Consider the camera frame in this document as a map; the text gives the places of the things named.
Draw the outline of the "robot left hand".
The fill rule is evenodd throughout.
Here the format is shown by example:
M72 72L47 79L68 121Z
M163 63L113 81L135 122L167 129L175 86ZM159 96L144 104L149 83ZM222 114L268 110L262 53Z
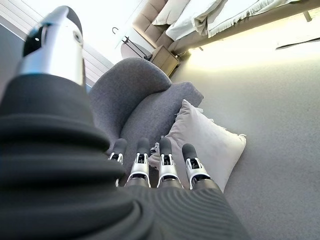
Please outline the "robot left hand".
M29 32L0 103L3 240L247 240L249 234L190 144L192 189L148 184L138 156L126 186L120 141L108 158L85 90L82 26L59 6Z

